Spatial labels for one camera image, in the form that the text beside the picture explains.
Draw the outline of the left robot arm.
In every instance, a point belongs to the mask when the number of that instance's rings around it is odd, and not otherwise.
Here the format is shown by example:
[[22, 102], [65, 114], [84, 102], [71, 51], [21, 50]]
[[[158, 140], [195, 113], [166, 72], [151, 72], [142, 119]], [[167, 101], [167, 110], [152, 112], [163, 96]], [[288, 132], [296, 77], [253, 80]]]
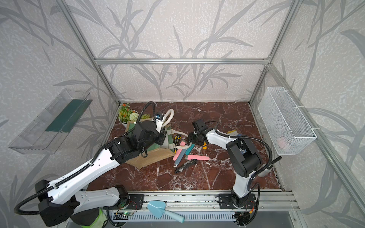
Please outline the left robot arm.
[[114, 195], [113, 200], [96, 199], [87, 207], [81, 189], [104, 173], [146, 153], [153, 144], [163, 145], [167, 134], [165, 126], [166, 123], [158, 119], [137, 122], [133, 129], [101, 146], [94, 157], [80, 167], [53, 181], [39, 181], [35, 185], [36, 193], [18, 203], [14, 213], [40, 215], [46, 226], [53, 227], [81, 211], [116, 205], [119, 195]]

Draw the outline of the green Christmas jute pouch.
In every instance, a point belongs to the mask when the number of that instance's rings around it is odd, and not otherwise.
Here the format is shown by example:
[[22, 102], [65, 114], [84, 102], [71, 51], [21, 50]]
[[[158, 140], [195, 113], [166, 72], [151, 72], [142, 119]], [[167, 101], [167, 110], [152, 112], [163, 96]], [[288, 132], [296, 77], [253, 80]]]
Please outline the green Christmas jute pouch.
[[165, 114], [165, 116], [169, 116], [169, 117], [164, 117], [163, 130], [165, 130], [167, 132], [164, 144], [162, 146], [159, 146], [154, 143], [152, 146], [150, 146], [147, 149], [147, 151], [146, 151], [147, 155], [145, 153], [140, 154], [136, 158], [128, 160], [126, 162], [126, 164], [132, 165], [137, 169], [141, 169], [141, 168], [148, 166], [150, 164], [153, 164], [155, 162], [159, 162], [166, 158], [174, 157], [175, 151], [177, 151], [178, 149], [188, 148], [188, 146], [187, 146], [188, 143], [186, 143], [185, 146], [180, 146], [180, 145], [176, 146], [174, 144], [175, 137], [178, 134], [182, 135], [181, 142], [183, 141], [183, 137], [187, 136], [187, 134], [176, 131], [171, 127], [170, 121], [172, 120], [174, 113], [175, 112], [173, 109], [169, 109], [167, 111], [167, 113]]

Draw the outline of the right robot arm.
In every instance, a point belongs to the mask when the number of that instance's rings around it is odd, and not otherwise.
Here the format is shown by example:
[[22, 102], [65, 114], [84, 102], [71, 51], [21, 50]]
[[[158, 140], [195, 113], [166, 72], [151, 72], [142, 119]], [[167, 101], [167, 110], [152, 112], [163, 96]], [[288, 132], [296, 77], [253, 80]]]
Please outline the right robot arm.
[[[222, 133], [217, 127], [209, 127], [208, 123], [209, 121], [206, 122], [202, 119], [194, 121], [194, 131], [188, 134], [188, 141], [199, 146], [214, 144], [227, 150], [236, 173], [229, 203], [238, 209], [243, 208], [246, 202], [250, 200], [250, 197], [253, 197], [253, 194], [251, 194], [252, 181], [259, 174], [269, 171], [281, 157], [273, 159], [270, 146], [260, 139]], [[269, 153], [269, 160], [266, 164], [263, 163], [253, 141], [257, 141], [266, 147]]]

